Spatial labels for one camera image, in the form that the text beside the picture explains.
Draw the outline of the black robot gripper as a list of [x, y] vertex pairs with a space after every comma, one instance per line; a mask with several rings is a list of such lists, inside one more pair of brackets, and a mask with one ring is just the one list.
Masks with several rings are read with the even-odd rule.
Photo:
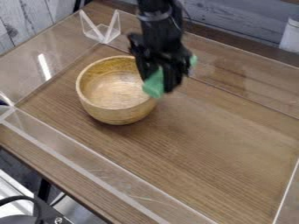
[[181, 63], [192, 56], [183, 45], [183, 23], [175, 20], [140, 22], [141, 32], [130, 32], [129, 52], [134, 56], [134, 63], [141, 79], [145, 81], [163, 66], [163, 89], [171, 93], [183, 82]]

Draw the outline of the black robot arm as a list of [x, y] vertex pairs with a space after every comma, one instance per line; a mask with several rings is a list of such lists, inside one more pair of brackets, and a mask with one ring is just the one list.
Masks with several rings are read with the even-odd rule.
[[129, 33], [129, 52], [144, 92], [153, 98], [171, 93], [189, 75], [196, 56], [183, 45], [183, 5], [177, 0], [136, 0], [140, 33]]

